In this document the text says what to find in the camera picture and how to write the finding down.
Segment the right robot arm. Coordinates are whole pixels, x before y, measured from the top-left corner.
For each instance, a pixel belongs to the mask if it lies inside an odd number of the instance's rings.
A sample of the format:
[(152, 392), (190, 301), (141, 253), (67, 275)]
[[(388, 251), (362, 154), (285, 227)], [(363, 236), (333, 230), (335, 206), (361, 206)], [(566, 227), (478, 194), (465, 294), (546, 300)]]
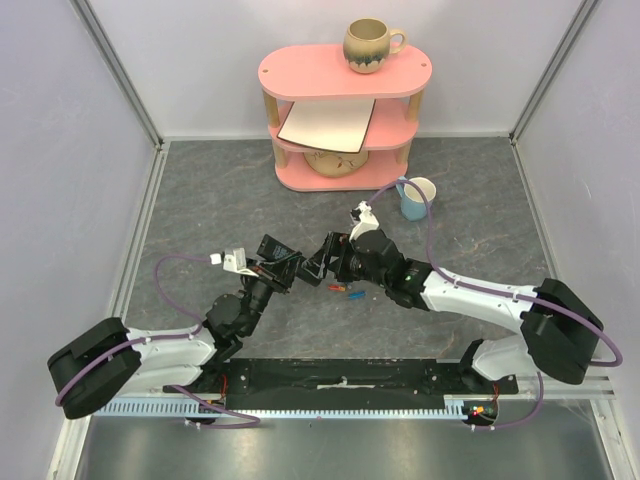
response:
[(457, 377), (473, 394), (506, 376), (536, 372), (579, 385), (603, 329), (560, 281), (516, 288), (438, 273), (429, 263), (404, 256), (381, 230), (355, 240), (341, 233), (328, 235), (320, 271), (333, 273), (339, 282), (376, 284), (403, 308), (460, 314), (511, 331), (500, 340), (475, 340), (465, 351)]

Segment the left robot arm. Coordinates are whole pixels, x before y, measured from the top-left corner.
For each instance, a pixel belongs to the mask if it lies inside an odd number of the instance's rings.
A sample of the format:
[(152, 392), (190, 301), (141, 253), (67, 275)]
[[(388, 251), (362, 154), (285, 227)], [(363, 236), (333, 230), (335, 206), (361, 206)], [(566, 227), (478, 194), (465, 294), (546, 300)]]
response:
[(218, 297), (205, 316), (192, 313), (195, 323), (186, 328), (136, 329), (119, 317), (100, 321), (48, 359), (56, 406), (67, 418), (79, 419), (123, 394), (188, 385), (211, 392), (219, 382), (218, 368), (254, 333), (272, 295), (289, 291), (302, 260), (301, 252), (269, 236), (257, 259), (241, 248), (202, 258), (238, 275), (240, 292)]

